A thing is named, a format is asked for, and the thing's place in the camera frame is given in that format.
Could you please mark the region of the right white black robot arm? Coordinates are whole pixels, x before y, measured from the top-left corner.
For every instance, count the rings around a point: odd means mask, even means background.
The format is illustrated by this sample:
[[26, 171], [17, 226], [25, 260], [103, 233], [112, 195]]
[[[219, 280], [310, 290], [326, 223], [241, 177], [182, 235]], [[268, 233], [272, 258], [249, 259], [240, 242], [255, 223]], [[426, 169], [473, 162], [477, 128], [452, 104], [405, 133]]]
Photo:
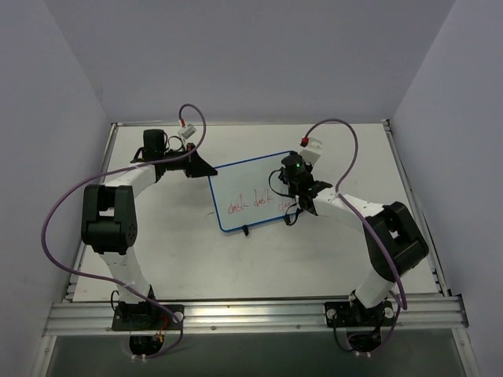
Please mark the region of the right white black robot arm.
[[402, 277], [429, 255], [429, 247], [408, 207], [399, 201], [372, 203], [344, 195], [337, 187], [314, 179], [312, 166], [292, 152], [281, 160], [279, 180], [296, 201], [296, 213], [330, 218], [362, 234], [370, 268], [349, 294], [349, 314], [355, 325], [376, 326], [385, 318], [386, 300], [398, 289], [398, 305], [407, 308]]

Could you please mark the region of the blue framed small whiteboard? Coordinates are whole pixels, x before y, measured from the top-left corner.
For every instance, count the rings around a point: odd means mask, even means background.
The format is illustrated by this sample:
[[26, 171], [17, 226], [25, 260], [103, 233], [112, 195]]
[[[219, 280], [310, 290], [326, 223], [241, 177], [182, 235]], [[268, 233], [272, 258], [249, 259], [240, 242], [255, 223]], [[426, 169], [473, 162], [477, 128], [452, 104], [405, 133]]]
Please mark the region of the blue framed small whiteboard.
[[221, 231], [241, 231], [294, 211], [296, 200], [278, 179], [281, 161], [289, 154], [277, 152], [215, 168], [217, 174], [208, 180]]

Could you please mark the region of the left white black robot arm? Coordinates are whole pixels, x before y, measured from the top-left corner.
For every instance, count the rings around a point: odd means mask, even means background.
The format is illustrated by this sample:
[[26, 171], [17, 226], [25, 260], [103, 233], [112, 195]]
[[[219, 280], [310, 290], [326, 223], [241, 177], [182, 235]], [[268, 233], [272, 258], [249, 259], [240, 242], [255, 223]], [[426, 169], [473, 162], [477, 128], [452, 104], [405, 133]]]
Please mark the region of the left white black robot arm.
[[170, 146], [170, 137], [160, 129], [146, 130], [130, 170], [101, 185], [88, 185], [83, 195], [81, 237], [108, 266], [116, 280], [119, 302], [114, 310], [115, 331], [140, 331], [161, 322], [162, 313], [152, 304], [155, 295], [144, 277], [134, 251], [138, 237], [136, 198], [169, 171], [181, 170], [188, 178], [215, 176], [217, 171], [189, 142], [195, 129], [181, 128]]

